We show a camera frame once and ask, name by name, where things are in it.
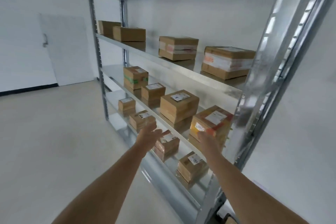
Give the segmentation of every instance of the hand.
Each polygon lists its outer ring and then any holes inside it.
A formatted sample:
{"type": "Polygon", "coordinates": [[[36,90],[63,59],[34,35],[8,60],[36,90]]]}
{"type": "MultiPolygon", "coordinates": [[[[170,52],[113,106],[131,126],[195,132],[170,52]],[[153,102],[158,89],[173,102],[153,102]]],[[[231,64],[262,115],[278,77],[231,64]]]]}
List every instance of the hand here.
{"type": "Polygon", "coordinates": [[[135,145],[143,150],[144,154],[154,147],[157,140],[170,133],[169,130],[162,133],[162,129],[155,129],[156,122],[148,124],[140,130],[136,138],[135,145]]]}
{"type": "Polygon", "coordinates": [[[197,135],[201,141],[202,153],[207,159],[208,165],[212,169],[211,166],[217,161],[218,158],[221,158],[222,156],[218,141],[215,137],[203,131],[198,132],[197,135]]]}

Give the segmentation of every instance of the metal shelving unit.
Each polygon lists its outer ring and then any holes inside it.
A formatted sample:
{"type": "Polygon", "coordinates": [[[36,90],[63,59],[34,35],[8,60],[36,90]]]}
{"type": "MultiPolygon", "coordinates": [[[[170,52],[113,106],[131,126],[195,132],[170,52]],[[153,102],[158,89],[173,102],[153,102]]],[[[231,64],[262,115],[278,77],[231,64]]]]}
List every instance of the metal shelving unit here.
{"type": "MultiPolygon", "coordinates": [[[[120,1],[120,18],[123,27],[127,26],[127,0],[120,1]]],[[[172,209],[184,223],[205,223],[215,210],[214,206],[221,194],[216,177],[209,171],[192,187],[187,187],[175,173],[178,159],[190,151],[195,151],[202,158],[202,153],[187,140],[188,130],[179,131],[162,115],[157,107],[151,107],[141,99],[137,91],[129,90],[123,85],[123,66],[130,66],[128,52],[136,53],[143,59],[154,62],[157,67],[168,68],[181,75],[191,78],[199,87],[213,89],[223,96],[230,96],[237,101],[232,124],[230,139],[223,150],[224,156],[239,168],[244,166],[253,145],[255,145],[262,128],[269,119],[269,110],[277,103],[277,96],[287,79],[289,71],[296,69],[292,66],[294,60],[304,54],[305,40],[313,34],[314,22],[320,12],[326,9],[326,0],[275,0],[268,18],[266,28],[259,43],[252,68],[244,84],[236,81],[223,82],[213,76],[200,73],[203,53],[198,53],[195,61],[170,62],[158,56],[158,39],[148,39],[146,48],[139,49],[121,43],[97,33],[95,7],[93,0],[89,0],[92,27],[95,33],[94,42],[99,79],[103,96],[104,113],[106,119],[121,135],[130,147],[135,142],[137,133],[128,124],[128,118],[116,112],[108,114],[107,102],[117,110],[117,101],[125,97],[136,100],[137,111],[148,110],[157,120],[158,126],[170,129],[180,138],[180,149],[169,160],[162,162],[152,151],[141,163],[141,171],[150,183],[168,201],[172,209]],[[123,49],[123,64],[104,66],[100,56],[99,41],[106,41],[123,49]],[[121,90],[105,92],[104,77],[107,75],[121,90]]],[[[150,76],[149,83],[160,82],[150,76]]],[[[166,93],[181,89],[167,86],[166,93]]]]}

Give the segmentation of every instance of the left hand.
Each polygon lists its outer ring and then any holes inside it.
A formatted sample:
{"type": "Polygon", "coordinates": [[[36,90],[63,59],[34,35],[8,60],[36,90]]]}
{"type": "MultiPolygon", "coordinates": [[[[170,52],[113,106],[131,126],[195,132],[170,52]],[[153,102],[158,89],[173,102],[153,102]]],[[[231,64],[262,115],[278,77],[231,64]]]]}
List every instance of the left hand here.
{"type": "Polygon", "coordinates": [[[136,138],[135,145],[143,150],[144,154],[154,147],[157,140],[170,133],[169,130],[162,132],[162,129],[156,129],[156,127],[156,122],[146,125],[136,138]]]}

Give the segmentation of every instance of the light gray floor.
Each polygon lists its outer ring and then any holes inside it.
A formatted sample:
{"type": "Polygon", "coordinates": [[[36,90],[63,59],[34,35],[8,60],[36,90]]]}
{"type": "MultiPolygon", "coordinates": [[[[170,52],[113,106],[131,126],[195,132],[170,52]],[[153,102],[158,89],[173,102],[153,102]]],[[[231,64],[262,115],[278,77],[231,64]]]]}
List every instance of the light gray floor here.
{"type": "MultiPolygon", "coordinates": [[[[0,223],[47,224],[126,146],[97,82],[0,98],[0,223]]],[[[138,172],[118,223],[179,223],[138,172]]]]}

